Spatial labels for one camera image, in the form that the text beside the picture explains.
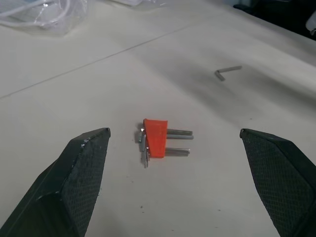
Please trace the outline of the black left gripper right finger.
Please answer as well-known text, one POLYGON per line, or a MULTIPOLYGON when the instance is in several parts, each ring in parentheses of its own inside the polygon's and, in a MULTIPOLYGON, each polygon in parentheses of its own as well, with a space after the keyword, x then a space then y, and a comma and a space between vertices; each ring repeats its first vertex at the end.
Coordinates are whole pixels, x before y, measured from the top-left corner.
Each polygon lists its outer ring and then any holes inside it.
POLYGON ((243 128, 257 193, 281 237, 316 235, 316 166, 291 141, 243 128))

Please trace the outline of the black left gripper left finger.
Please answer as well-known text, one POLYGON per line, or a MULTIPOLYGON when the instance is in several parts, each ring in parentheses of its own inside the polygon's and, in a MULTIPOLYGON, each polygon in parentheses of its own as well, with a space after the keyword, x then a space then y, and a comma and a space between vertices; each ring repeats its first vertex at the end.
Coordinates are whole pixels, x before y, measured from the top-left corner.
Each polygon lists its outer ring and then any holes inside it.
POLYGON ((109 128, 73 138, 30 186, 2 237, 83 237, 101 187, 109 128))

